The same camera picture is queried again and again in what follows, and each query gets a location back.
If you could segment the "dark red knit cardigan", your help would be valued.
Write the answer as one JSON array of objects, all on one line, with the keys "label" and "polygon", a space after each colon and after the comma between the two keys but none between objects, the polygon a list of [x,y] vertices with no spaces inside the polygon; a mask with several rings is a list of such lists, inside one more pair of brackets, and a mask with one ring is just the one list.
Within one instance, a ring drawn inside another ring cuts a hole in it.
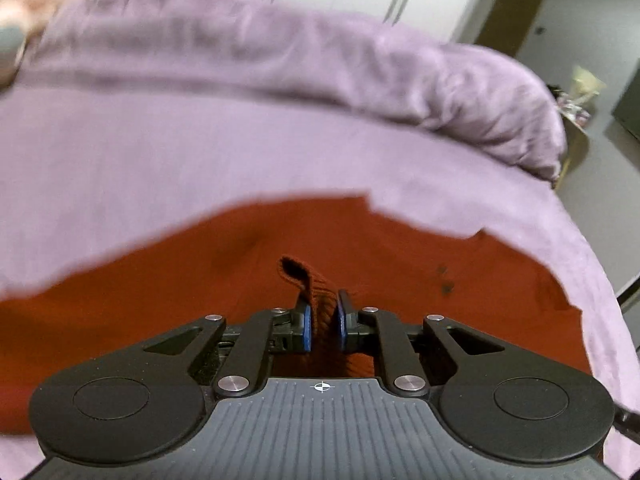
[{"label": "dark red knit cardigan", "polygon": [[63,368],[211,313],[230,323],[311,304],[312,352],[281,374],[369,376],[328,347],[340,290],[416,324],[439,313],[590,371],[582,314],[542,264],[485,231],[449,237],[373,211],[362,197],[244,205],[1,304],[1,429],[29,432],[28,401]]}]

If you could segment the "purple bed sheet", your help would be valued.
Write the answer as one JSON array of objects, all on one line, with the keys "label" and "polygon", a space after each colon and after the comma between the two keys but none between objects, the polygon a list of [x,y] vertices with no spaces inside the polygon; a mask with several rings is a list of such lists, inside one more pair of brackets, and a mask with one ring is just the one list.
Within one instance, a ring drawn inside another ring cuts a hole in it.
[{"label": "purple bed sheet", "polygon": [[467,145],[333,106],[197,88],[18,84],[1,99],[1,295],[247,200],[364,194],[423,229],[486,229],[548,266],[584,312],[588,356],[639,404],[639,364],[596,255],[547,182]]}]

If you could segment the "yellow wooden side shelf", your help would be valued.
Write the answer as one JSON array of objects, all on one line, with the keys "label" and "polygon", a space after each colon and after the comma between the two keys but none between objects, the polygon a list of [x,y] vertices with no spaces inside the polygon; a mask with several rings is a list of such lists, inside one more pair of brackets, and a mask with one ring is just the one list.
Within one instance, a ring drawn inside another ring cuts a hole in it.
[{"label": "yellow wooden side shelf", "polygon": [[548,85],[562,118],[566,139],[561,172],[553,185],[555,191],[559,191],[565,177],[586,158],[589,148],[586,129],[596,114],[597,99],[605,87],[606,84],[596,75],[579,65],[573,67],[568,90],[554,84]]}]

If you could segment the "black flat panel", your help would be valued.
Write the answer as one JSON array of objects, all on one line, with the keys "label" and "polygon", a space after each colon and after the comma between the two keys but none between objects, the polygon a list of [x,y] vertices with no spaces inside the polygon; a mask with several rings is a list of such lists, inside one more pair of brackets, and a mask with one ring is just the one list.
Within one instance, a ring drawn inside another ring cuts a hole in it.
[{"label": "black flat panel", "polygon": [[636,140],[640,140],[640,67],[637,67],[612,116]]}]

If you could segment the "crumpled purple duvet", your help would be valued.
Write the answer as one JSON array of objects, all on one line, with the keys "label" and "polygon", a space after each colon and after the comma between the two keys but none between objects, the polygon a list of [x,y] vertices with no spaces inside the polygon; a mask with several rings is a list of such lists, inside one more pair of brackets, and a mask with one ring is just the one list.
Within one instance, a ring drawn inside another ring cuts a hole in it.
[{"label": "crumpled purple duvet", "polygon": [[551,182],[566,151],[551,93],[513,58],[367,15],[262,0],[77,0],[28,48],[18,79],[332,103],[442,133]]}]

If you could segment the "brown wooden door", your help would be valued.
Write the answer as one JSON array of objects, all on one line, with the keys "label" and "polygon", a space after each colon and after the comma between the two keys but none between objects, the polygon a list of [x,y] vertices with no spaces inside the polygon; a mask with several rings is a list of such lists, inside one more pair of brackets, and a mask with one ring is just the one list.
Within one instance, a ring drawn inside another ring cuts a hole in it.
[{"label": "brown wooden door", "polygon": [[495,0],[474,44],[515,58],[542,0]]}]

